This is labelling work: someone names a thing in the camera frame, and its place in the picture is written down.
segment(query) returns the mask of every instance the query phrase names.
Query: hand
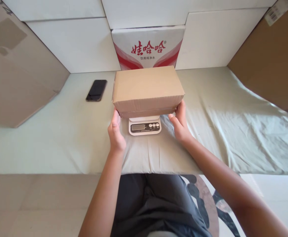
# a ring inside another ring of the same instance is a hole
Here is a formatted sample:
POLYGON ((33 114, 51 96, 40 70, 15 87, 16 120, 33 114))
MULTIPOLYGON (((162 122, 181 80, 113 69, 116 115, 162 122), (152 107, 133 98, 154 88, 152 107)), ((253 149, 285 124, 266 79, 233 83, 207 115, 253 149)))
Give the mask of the hand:
POLYGON ((169 114, 168 117, 171 123, 174 125, 175 137, 180 143, 182 143, 192 137, 187 126, 186 104, 184 100, 182 100, 177 106, 175 113, 176 117, 172 114, 169 114))
POLYGON ((127 143, 124 137, 121 135, 120 123, 121 123, 121 117, 117 109, 114 107, 112 120, 108 127, 108 133, 111 145, 110 151, 112 152, 119 151, 124 153, 125 148, 127 147, 127 143))

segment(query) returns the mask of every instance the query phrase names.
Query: smartphone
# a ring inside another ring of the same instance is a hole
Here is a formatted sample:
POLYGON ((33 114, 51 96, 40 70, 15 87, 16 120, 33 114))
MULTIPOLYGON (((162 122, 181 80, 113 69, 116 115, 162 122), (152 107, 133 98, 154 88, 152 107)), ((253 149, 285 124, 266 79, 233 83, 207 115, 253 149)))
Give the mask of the smartphone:
POLYGON ((86 101, 100 101, 107 85, 107 80, 95 80, 87 95, 86 101))

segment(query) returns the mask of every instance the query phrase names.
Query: person's left hand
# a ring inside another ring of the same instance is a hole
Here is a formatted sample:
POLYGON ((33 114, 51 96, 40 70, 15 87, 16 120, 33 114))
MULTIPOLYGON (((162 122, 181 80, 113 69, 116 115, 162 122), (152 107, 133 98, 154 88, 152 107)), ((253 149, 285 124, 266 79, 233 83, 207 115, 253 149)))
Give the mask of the person's left hand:
POLYGON ((111 144, 110 151, 112 152, 116 151, 124 152, 127 147, 127 143, 120 132, 120 123, 121 123, 121 117, 117 109, 114 107, 113 117, 108 127, 108 133, 111 144))

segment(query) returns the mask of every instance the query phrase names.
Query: brown cardboard box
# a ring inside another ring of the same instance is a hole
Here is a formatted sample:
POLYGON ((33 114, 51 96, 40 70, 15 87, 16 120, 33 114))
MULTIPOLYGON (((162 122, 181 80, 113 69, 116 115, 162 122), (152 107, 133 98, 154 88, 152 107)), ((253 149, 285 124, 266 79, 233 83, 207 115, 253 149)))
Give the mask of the brown cardboard box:
POLYGON ((115 74, 112 102, 123 118, 171 114, 185 92, 174 66, 115 74))
POLYGON ((288 10, 271 26, 263 18, 228 67, 244 86, 288 112, 288 10))
POLYGON ((18 127, 62 89, 67 69, 0 1, 0 124, 18 127))

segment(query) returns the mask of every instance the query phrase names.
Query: white foam board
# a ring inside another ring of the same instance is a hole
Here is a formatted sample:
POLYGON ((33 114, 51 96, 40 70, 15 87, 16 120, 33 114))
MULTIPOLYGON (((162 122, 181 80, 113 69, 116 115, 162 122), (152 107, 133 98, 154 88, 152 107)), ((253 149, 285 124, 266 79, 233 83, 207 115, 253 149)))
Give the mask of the white foam board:
POLYGON ((276 0, 191 0, 189 12, 271 7, 276 0))
POLYGON ((21 21, 105 17, 101 0, 4 0, 21 21))
POLYGON ((184 25, 190 0, 102 0, 111 29, 184 25))
POLYGON ((189 13, 176 69, 227 66, 266 10, 189 13))
POLYGON ((121 69, 106 18, 27 24, 70 73, 121 69))

